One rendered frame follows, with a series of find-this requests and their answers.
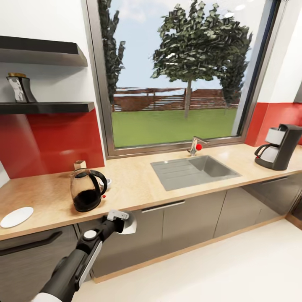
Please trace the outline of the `coffee cup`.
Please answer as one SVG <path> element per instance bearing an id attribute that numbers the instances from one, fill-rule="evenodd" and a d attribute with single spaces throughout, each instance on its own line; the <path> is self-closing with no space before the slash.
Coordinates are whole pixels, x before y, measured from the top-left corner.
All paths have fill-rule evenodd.
<path id="1" fill-rule="evenodd" d="M 107 178 L 106 178 L 106 180 L 107 180 L 107 190 L 108 190 L 111 187 L 112 180 L 111 179 L 107 179 Z M 104 189 L 104 184 L 103 184 L 102 181 L 99 182 L 99 185 Z"/>

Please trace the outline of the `electric kettle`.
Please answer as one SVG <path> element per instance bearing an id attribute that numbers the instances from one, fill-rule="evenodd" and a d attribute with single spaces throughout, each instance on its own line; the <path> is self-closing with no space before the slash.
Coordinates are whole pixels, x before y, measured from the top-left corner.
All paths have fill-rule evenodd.
<path id="1" fill-rule="evenodd" d="M 99 171 L 79 168 L 69 174 L 71 177 L 70 191 L 75 209 L 85 213 L 95 209 L 107 190 L 106 177 Z M 96 177 L 101 178 L 104 189 L 101 192 Z"/>

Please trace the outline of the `saucer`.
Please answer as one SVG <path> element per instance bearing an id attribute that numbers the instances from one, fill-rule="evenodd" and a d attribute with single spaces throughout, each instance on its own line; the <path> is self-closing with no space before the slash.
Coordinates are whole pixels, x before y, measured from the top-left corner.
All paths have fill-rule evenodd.
<path id="1" fill-rule="evenodd" d="M 18 209 L 8 214 L 8 216 L 6 216 L 1 221 L 0 225 L 2 227 L 7 227 L 7 228 L 18 225 L 22 223 L 24 220 L 26 220 L 27 218 L 29 218 L 32 213 L 33 213 L 33 208 L 31 207 Z"/>

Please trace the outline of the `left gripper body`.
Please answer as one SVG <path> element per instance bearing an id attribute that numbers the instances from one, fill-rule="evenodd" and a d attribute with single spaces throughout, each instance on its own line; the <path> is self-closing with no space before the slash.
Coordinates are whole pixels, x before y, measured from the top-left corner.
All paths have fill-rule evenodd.
<path id="1" fill-rule="evenodd" d="M 109 228 L 109 235 L 112 235 L 114 232 L 122 233 L 124 229 L 124 222 L 121 219 L 115 219 L 113 221 L 107 219 L 108 215 L 102 217 L 102 224 L 106 225 Z"/>

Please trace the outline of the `paper coffee filter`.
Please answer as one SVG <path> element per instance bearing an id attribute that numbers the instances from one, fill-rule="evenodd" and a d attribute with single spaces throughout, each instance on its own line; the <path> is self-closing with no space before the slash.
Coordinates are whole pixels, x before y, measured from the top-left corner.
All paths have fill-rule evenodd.
<path id="1" fill-rule="evenodd" d="M 122 212 L 125 212 L 127 214 L 129 214 L 129 218 L 128 219 L 122 219 L 124 222 L 124 229 L 123 232 L 121 234 L 132 234 L 136 232 L 136 218 L 134 216 L 134 214 L 132 212 L 130 212 L 129 210 L 123 210 Z"/>

